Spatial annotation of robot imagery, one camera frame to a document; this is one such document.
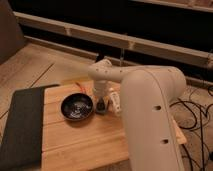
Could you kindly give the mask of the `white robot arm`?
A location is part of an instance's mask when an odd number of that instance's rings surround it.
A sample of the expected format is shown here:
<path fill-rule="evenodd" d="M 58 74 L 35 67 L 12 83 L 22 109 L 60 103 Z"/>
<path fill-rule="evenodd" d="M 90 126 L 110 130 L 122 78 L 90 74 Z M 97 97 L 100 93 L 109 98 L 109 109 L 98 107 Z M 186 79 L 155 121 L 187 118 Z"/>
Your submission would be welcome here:
<path fill-rule="evenodd" d="M 132 171 L 184 171 L 169 103 L 186 87 L 182 71 L 171 66 L 114 67 L 107 59 L 92 64 L 96 82 L 120 84 L 121 117 Z"/>

